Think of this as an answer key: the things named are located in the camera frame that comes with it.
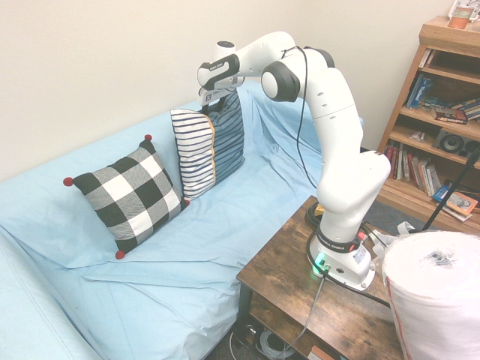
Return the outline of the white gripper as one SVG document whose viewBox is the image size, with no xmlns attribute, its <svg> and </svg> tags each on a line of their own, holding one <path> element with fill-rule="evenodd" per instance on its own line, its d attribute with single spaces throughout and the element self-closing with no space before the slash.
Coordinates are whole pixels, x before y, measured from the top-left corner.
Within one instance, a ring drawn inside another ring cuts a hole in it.
<svg viewBox="0 0 480 360">
<path fill-rule="evenodd" d="M 224 108 L 227 95 L 234 92 L 240 86 L 240 77 L 231 76 L 226 79 L 218 80 L 214 83 L 212 90 L 201 88 L 199 90 L 197 101 L 202 106 L 201 113 L 209 112 L 209 104 L 218 101 L 217 111 L 220 112 Z"/>
</svg>

